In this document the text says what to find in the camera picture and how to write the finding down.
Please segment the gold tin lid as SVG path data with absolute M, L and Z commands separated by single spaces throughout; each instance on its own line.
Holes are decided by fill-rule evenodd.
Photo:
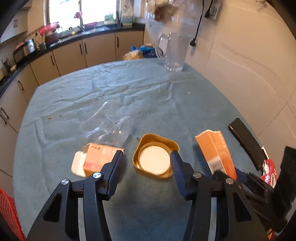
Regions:
M 135 171 L 141 175 L 156 180 L 167 179 L 173 174 L 170 154 L 179 150 L 176 142 L 154 133 L 147 133 L 138 143 L 132 164 Z

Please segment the long orange carton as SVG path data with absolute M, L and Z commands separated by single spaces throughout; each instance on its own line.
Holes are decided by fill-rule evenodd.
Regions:
M 212 174 L 221 171 L 237 180 L 234 162 L 221 131 L 205 130 L 195 139 Z

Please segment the lower kitchen cabinets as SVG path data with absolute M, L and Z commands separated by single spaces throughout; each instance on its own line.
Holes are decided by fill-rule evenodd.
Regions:
M 13 196 L 15 145 L 23 115 L 38 86 L 68 73 L 119 61 L 144 42 L 144 30 L 111 31 L 55 45 L 19 68 L 1 87 L 1 189 Z

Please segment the kitchen faucet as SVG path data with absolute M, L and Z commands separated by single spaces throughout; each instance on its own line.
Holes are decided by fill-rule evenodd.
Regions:
M 85 26 L 84 26 L 84 23 L 83 23 L 83 18 L 82 18 L 82 13 L 80 11 L 76 12 L 74 14 L 74 18 L 75 19 L 79 19 L 79 27 L 81 30 L 85 30 Z

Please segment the small orange carton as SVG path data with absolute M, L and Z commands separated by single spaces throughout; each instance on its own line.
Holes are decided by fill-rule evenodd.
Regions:
M 80 177 L 89 177 L 100 172 L 104 164 L 110 163 L 116 151 L 124 152 L 123 148 L 89 143 L 74 155 L 71 172 Z

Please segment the red snack packet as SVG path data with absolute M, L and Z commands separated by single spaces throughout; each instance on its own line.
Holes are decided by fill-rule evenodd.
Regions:
M 264 160 L 262 165 L 263 175 L 260 177 L 260 179 L 268 185 L 270 185 L 272 188 L 274 188 L 276 186 L 277 181 L 276 167 L 274 162 L 271 159 L 269 159 L 269 156 L 264 146 L 262 146 L 261 149 L 264 151 L 266 159 Z

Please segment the clear plastic wrapper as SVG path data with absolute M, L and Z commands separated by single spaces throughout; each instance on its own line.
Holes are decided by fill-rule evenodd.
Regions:
M 132 133 L 134 120 L 120 101 L 106 101 L 79 128 L 89 142 L 122 148 Z

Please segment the black phone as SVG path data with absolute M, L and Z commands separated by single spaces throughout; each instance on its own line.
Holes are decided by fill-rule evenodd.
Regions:
M 228 125 L 228 129 L 248 154 L 257 171 L 263 172 L 263 163 L 267 156 L 246 125 L 240 118 L 236 118 Z

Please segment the grey-green tablecloth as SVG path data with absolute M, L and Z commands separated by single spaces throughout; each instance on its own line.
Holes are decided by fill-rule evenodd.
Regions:
M 174 178 L 158 181 L 137 173 L 132 157 L 146 133 L 175 141 L 194 170 L 210 176 L 195 140 L 204 130 L 221 131 L 236 168 L 255 173 L 248 154 L 229 131 L 240 117 L 232 103 L 189 65 L 171 72 L 156 59 L 119 61 L 76 71 L 39 86 L 22 120 L 14 157 L 13 188 L 18 217 L 28 234 L 37 215 L 71 172 L 74 154 L 87 144 L 81 123 L 105 103 L 131 116 L 123 177 L 104 203 L 113 240 L 182 240 L 191 204 Z

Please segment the red plastic basket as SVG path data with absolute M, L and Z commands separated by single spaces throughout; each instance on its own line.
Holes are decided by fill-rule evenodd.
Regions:
M 1 189 L 1 215 L 12 233 L 21 241 L 25 241 L 26 237 L 21 227 L 16 205 L 13 197 L 10 197 Z

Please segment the clear glass pitcher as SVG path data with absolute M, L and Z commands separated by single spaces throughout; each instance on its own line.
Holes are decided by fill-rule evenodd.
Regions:
M 161 40 L 166 40 L 166 51 L 163 54 L 159 52 Z M 164 61 L 164 67 L 167 70 L 181 72 L 185 64 L 189 42 L 190 38 L 188 35 L 172 32 L 168 34 L 160 33 L 155 46 L 156 56 L 159 60 Z

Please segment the silver rice cooker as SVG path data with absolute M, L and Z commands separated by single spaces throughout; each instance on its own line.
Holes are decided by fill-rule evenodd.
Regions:
M 37 45 L 34 39 L 29 39 L 19 45 L 13 52 L 14 61 L 16 64 L 26 59 L 30 54 L 34 53 L 37 49 Z

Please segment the red plastic basin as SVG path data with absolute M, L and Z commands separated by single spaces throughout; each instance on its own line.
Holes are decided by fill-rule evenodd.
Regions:
M 46 25 L 46 26 L 40 28 L 40 29 L 38 30 L 38 33 L 39 33 L 40 35 L 45 35 L 45 34 L 47 34 L 47 33 L 49 33 L 49 32 L 53 32 L 53 31 L 55 31 L 58 27 L 59 27 L 59 22 L 55 22 L 55 23 L 52 23 L 52 24 L 48 24 L 48 25 Z

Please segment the hanging plastic bags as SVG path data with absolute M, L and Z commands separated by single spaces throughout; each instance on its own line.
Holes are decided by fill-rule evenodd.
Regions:
M 183 12 L 177 1 L 145 1 L 144 18 L 159 23 L 177 21 Z

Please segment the upper wall cabinet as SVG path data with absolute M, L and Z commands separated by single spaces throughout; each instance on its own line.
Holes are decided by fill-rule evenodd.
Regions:
M 28 11 L 29 9 L 20 10 L 14 16 L 1 36 L 1 44 L 28 31 Z

